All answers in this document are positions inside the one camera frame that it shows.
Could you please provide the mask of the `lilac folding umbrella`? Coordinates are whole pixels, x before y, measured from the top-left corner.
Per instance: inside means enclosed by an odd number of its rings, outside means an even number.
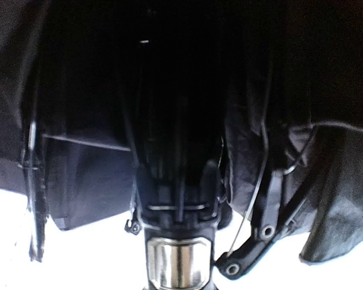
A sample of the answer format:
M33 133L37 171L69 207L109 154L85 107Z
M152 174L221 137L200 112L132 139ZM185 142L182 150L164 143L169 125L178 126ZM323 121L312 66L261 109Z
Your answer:
M363 1L0 1L0 189L124 211L146 289L215 289L279 240L363 242Z

